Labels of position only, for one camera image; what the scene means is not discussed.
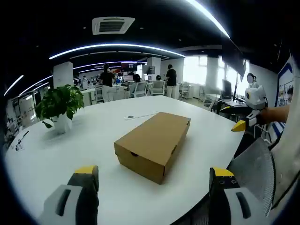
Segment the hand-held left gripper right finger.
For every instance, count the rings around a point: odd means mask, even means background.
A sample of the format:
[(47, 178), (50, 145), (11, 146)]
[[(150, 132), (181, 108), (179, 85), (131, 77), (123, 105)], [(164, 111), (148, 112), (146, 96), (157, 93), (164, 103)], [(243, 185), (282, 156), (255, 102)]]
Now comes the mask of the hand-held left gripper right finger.
[(210, 168), (210, 225), (269, 225), (260, 201), (227, 169)]

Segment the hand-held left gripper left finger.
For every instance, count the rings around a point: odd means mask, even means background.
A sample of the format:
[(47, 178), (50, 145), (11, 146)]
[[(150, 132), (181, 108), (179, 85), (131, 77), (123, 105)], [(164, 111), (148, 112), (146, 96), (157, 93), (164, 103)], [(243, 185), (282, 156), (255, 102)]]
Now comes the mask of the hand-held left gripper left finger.
[(98, 166), (77, 169), (44, 202), (41, 225), (96, 225), (98, 221)]

